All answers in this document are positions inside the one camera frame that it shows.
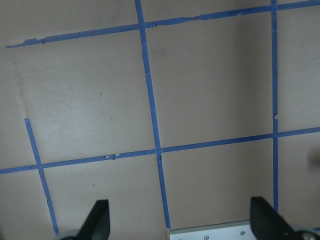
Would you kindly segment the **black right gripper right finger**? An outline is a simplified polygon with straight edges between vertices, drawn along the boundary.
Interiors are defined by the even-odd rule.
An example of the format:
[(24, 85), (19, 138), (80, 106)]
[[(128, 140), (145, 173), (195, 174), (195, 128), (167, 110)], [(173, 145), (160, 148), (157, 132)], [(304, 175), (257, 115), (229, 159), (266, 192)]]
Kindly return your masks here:
[(257, 240), (290, 240), (295, 231), (263, 197), (250, 199), (250, 228)]

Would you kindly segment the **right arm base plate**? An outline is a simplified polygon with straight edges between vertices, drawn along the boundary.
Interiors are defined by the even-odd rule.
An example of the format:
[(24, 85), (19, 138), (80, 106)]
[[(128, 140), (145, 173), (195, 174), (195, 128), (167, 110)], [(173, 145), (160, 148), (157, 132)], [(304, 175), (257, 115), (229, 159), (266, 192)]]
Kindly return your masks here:
[(169, 230), (167, 240), (255, 240), (250, 221)]

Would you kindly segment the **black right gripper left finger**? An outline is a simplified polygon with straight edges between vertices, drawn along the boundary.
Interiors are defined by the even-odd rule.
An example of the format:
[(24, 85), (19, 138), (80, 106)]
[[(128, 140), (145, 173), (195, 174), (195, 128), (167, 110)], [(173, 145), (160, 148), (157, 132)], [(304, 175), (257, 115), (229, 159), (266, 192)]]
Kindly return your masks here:
[(82, 227), (77, 240), (108, 240), (111, 232), (109, 201), (97, 200)]

